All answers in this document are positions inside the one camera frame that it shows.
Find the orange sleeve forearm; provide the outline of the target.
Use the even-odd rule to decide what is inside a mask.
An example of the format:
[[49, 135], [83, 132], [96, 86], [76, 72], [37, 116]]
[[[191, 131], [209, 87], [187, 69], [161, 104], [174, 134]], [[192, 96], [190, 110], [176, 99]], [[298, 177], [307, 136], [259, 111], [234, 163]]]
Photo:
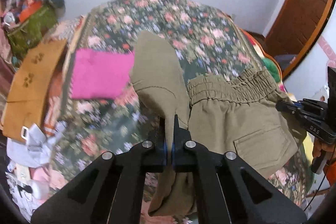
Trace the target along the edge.
[[330, 184], [333, 186], [336, 182], [336, 158], [335, 156], [327, 162], [327, 165], [323, 169], [326, 178]]

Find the right hand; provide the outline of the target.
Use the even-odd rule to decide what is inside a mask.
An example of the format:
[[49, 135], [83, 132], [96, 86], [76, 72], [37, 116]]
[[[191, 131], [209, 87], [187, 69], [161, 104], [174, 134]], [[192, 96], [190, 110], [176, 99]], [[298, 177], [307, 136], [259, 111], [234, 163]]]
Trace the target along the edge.
[[334, 146], [332, 144], [327, 144], [321, 141], [318, 138], [314, 139], [314, 145], [313, 145], [313, 158], [317, 158], [321, 156], [322, 151], [325, 152], [333, 152]]

